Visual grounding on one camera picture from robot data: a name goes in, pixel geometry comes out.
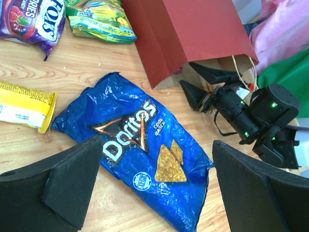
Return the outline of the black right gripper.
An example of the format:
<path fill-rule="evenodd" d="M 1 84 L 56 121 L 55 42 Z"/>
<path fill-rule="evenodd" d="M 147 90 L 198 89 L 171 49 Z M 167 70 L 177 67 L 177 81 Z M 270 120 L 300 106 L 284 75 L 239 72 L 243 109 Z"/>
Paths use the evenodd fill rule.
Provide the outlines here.
<path fill-rule="evenodd" d="M 189 65 L 209 84 L 241 83 L 236 71 L 219 70 L 206 67 L 195 62 L 189 62 Z M 252 144 L 258 136 L 260 126 L 256 119 L 249 113 L 249 106 L 236 93 L 235 86 L 217 86 L 213 92 L 207 93 L 187 81 L 179 81 L 190 107 L 197 111 L 208 112 L 216 109 L 214 123 L 216 124 L 217 116 L 221 114 L 229 125 L 235 130 L 234 132 L 219 133 L 222 136 L 238 134 L 241 138 L 239 144 Z"/>

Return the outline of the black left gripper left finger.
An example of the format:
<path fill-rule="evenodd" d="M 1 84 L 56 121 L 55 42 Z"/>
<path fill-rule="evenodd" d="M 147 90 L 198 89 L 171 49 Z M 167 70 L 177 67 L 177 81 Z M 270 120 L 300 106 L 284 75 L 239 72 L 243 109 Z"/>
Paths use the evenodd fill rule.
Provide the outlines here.
<path fill-rule="evenodd" d="M 101 155 L 93 136 L 33 164 L 0 175 L 2 232 L 77 232 L 84 225 Z"/>

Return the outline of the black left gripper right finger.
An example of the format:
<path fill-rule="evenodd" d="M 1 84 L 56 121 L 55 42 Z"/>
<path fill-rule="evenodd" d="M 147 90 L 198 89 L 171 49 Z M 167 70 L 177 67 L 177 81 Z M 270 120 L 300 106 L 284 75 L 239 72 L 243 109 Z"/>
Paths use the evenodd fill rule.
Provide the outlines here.
<path fill-rule="evenodd" d="M 212 156 L 232 232 L 307 232 L 309 180 L 215 140 Z"/>

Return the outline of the red paper bag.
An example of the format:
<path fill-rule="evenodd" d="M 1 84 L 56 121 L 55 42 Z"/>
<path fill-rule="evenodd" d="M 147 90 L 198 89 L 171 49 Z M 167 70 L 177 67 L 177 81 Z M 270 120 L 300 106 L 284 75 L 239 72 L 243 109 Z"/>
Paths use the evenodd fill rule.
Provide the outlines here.
<path fill-rule="evenodd" d="M 258 57 L 230 0 L 124 0 L 151 88 L 196 84 L 189 62 L 244 72 Z M 174 74 L 182 67 L 181 74 Z"/>

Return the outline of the blue Doritos chips bag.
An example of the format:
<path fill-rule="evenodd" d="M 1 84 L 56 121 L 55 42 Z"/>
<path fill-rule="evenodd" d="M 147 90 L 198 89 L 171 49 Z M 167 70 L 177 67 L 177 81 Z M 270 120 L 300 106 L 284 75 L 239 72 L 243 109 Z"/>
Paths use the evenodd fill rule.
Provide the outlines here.
<path fill-rule="evenodd" d="M 165 106 L 120 73 L 83 90 L 51 129 L 78 143 L 101 135 L 101 165 L 176 230 L 196 231 L 213 162 Z"/>

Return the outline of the yellow snack bar wrapper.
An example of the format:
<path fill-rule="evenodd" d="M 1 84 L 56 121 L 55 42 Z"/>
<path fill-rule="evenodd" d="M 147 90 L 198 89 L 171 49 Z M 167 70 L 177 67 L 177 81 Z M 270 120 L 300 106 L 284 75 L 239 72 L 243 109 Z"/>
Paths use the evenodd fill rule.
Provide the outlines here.
<path fill-rule="evenodd" d="M 0 82 L 0 120 L 36 128 L 45 133 L 51 123 L 58 94 Z"/>

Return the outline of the green yellow Fox's candy bag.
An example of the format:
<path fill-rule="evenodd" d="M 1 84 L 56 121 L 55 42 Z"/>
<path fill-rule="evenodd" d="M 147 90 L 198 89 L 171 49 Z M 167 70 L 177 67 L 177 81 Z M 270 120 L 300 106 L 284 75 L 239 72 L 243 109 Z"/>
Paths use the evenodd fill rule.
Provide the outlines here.
<path fill-rule="evenodd" d="M 130 44 L 137 39 L 120 0 L 66 0 L 65 6 L 76 36 L 116 44 Z"/>

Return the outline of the purple black cherry candy bag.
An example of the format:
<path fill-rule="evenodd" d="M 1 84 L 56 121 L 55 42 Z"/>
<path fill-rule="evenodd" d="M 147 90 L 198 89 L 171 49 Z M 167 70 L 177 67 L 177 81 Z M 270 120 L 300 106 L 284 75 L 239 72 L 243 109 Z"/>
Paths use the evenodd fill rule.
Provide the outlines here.
<path fill-rule="evenodd" d="M 15 43 L 38 44 L 44 60 L 57 44 L 66 21 L 63 0 L 2 0 L 0 37 Z"/>

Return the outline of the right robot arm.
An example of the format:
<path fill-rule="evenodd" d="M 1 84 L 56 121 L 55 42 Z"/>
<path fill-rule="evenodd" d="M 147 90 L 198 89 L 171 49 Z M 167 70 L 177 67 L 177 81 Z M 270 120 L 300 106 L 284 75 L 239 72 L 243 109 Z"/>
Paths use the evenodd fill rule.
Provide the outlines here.
<path fill-rule="evenodd" d="M 295 147 L 296 128 L 288 124 L 298 115 L 301 102 L 285 87 L 270 84 L 253 92 L 247 104 L 237 93 L 241 82 L 236 71 L 219 70 L 190 62 L 189 65 L 211 85 L 212 92 L 200 89 L 181 80 L 184 93 L 194 111 L 207 113 L 216 110 L 238 134 L 241 145 L 253 144 L 253 152 L 259 158 L 275 167 L 298 169 Z"/>

